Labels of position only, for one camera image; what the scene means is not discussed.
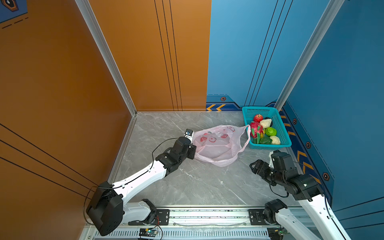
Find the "red dragon fruit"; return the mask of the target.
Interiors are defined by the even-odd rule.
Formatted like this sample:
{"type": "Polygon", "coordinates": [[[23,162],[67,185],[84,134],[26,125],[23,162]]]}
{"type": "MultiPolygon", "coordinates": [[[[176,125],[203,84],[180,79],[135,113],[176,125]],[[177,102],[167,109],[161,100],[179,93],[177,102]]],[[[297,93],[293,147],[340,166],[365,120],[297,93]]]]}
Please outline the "red dragon fruit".
{"type": "Polygon", "coordinates": [[[265,134],[263,126],[259,122],[252,122],[250,124],[250,127],[251,127],[251,137],[253,138],[253,143],[259,144],[265,134]]]}

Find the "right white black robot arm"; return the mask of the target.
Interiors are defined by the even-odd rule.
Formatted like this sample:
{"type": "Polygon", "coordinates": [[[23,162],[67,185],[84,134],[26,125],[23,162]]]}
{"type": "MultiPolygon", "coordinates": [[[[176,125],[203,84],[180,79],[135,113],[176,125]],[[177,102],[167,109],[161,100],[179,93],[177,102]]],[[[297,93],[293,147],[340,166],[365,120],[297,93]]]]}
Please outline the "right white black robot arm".
{"type": "MultiPolygon", "coordinates": [[[[282,186],[286,197],[292,196],[306,211],[323,240],[349,240],[350,236],[344,229],[333,210],[320,184],[314,177],[304,174],[298,168],[299,162],[292,156],[279,150],[270,153],[270,161],[257,160],[250,164],[251,171],[266,181],[270,188],[282,186]]],[[[279,225],[286,229],[297,240],[318,239],[291,212],[282,201],[283,196],[265,204],[264,222],[279,225]]]]}

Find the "teal plastic mesh basket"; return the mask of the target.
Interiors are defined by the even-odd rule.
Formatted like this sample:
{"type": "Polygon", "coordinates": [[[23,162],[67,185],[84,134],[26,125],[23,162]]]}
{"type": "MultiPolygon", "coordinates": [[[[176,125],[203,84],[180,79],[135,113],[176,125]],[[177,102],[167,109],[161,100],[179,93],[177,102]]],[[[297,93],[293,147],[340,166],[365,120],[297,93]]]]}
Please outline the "teal plastic mesh basket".
{"type": "Polygon", "coordinates": [[[249,146],[251,149],[274,151],[292,145],[277,109],[243,107],[242,112],[245,125],[250,132],[249,146]]]}

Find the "dark green avocado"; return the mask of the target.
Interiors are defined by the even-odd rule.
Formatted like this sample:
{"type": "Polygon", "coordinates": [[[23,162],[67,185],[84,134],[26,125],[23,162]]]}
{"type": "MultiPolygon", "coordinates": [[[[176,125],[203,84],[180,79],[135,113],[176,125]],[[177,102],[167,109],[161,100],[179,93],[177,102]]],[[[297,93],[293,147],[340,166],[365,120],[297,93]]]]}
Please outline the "dark green avocado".
{"type": "Polygon", "coordinates": [[[273,140],[268,137],[268,136],[264,136],[263,138],[260,139],[259,141],[259,144],[262,144],[262,145],[271,145],[273,142],[273,140]]]}

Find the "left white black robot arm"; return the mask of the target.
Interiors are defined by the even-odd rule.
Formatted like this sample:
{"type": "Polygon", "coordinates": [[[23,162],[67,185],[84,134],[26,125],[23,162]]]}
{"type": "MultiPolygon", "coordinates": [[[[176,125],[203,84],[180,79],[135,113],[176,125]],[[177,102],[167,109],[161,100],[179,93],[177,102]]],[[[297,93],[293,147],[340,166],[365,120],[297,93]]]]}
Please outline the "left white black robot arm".
{"type": "Polygon", "coordinates": [[[196,146],[192,143],[192,131],[175,140],[172,147],[153,158],[151,164],[125,178],[110,184],[95,186],[95,193],[84,210],[101,236],[112,233],[122,222],[139,222],[143,225],[158,223],[157,208],[148,199],[132,203],[130,200],[149,185],[175,170],[185,159],[194,159],[196,146]]]}

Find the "green apple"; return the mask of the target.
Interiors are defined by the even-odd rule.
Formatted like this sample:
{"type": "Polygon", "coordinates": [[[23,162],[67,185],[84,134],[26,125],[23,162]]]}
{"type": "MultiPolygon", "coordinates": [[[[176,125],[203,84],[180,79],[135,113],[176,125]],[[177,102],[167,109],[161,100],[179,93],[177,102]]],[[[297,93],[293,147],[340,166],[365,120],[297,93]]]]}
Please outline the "green apple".
{"type": "Polygon", "coordinates": [[[269,137],[271,136],[276,136],[277,135],[277,130],[275,128],[272,128],[272,127],[268,127],[265,129],[265,134],[269,137]]]}

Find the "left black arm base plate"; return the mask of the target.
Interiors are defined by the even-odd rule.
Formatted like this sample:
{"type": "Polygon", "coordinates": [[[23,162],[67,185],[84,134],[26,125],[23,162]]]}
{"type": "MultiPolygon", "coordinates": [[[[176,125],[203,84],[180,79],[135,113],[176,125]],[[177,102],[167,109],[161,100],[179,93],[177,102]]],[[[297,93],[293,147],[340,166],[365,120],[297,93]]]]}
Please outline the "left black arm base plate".
{"type": "Polygon", "coordinates": [[[128,222],[129,226],[167,226],[170,220],[169,209],[157,209],[155,213],[150,215],[144,221],[132,221],[128,222]]]}

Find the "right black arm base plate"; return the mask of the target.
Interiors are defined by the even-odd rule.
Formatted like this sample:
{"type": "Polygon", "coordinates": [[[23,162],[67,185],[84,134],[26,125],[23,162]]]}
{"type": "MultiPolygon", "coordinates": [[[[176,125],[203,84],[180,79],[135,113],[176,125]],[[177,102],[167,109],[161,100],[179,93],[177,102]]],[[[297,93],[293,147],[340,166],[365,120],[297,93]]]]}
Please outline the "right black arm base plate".
{"type": "Polygon", "coordinates": [[[250,209],[248,210],[250,222],[252,226],[261,226],[261,225],[277,225],[276,214],[285,210],[286,208],[280,210],[274,209],[250,209]]]}

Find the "pink plastic bag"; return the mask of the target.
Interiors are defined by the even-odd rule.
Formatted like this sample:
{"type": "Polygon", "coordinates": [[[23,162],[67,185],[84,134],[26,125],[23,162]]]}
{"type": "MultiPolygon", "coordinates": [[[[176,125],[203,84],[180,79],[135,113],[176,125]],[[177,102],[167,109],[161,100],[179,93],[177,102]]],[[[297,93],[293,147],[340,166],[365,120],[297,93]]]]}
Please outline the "pink plastic bag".
{"type": "Polygon", "coordinates": [[[192,143],[197,147],[195,159],[226,167],[238,159],[251,140],[251,127],[220,125],[193,134],[192,143]]]}

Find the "beige round fruit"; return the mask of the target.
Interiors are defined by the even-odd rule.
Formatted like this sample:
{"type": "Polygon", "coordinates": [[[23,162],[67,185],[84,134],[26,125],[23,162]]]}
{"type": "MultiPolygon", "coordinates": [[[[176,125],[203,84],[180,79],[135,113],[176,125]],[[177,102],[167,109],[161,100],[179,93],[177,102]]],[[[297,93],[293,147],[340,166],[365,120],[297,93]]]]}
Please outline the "beige round fruit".
{"type": "Polygon", "coordinates": [[[280,145],[281,144],[281,140],[277,136],[270,136],[270,139],[271,139],[272,145],[280,145]]]}
{"type": "Polygon", "coordinates": [[[266,129],[268,127],[271,127],[273,125],[272,119],[265,118],[260,122],[260,125],[266,129]]]}

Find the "red apple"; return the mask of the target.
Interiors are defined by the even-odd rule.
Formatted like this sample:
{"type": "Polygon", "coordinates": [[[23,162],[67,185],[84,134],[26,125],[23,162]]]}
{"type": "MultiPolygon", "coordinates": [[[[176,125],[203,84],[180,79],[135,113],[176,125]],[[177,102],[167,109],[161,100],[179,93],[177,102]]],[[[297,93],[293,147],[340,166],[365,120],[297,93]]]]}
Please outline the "red apple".
{"type": "Polygon", "coordinates": [[[257,114],[257,115],[254,116],[253,122],[260,123],[263,119],[264,119],[264,117],[262,115],[257,114]]]}

